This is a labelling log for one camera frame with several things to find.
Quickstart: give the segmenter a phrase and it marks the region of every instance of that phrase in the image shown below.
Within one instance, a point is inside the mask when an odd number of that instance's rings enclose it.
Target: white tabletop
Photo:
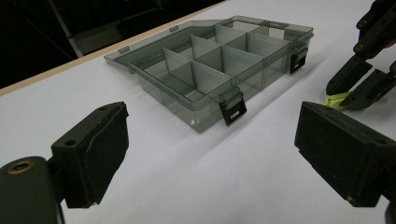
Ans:
[[[124,101],[130,147],[100,205],[67,209],[67,223],[384,223],[388,201],[354,208],[294,146],[302,101],[322,103],[332,76],[353,55],[368,0],[230,0],[191,20],[234,15],[314,28],[306,65],[247,102],[234,125],[198,134],[142,91],[136,75],[103,55],[0,97],[0,165],[51,157],[50,145],[95,108]],[[370,63],[388,72],[396,47]],[[349,116],[396,139],[390,92]]]

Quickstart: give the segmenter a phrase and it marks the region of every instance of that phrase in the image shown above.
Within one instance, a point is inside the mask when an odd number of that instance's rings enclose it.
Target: dark background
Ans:
[[[53,7],[69,31],[66,36],[50,1],[0,0],[0,89],[77,59],[69,43],[74,35],[112,22],[125,39],[221,2],[53,0]]]

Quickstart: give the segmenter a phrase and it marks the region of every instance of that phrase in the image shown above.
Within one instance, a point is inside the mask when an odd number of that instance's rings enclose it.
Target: screw hole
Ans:
[[[363,45],[358,45],[358,46],[356,46],[356,50],[361,50],[361,49],[363,49]]]
[[[67,146],[67,147],[71,147],[71,146],[73,146],[75,143],[76,143],[75,140],[69,140],[69,141],[65,142],[64,145]]]
[[[360,27],[363,27],[363,26],[365,26],[367,24],[367,21],[361,21],[360,23],[359,23],[359,26]]]
[[[18,162],[17,164],[11,166],[7,172],[10,175],[18,175],[21,174],[23,172],[26,172],[28,170],[30,170],[30,168],[32,168],[34,165],[34,163],[32,161],[21,161]]]

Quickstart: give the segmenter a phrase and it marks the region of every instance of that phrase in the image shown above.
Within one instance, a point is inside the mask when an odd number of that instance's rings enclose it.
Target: black latch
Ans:
[[[227,126],[247,112],[244,93],[238,87],[232,87],[229,91],[221,94],[219,96],[219,106]]]
[[[305,64],[306,53],[308,52],[308,48],[304,46],[304,48],[298,50],[297,53],[291,55],[290,57],[290,73],[293,74],[297,70],[299,70]]]

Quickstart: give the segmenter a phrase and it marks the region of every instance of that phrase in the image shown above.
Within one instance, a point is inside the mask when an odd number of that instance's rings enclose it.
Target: transparent plastic box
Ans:
[[[187,21],[105,56],[202,133],[246,113],[245,101],[305,63],[311,27],[234,16]]]

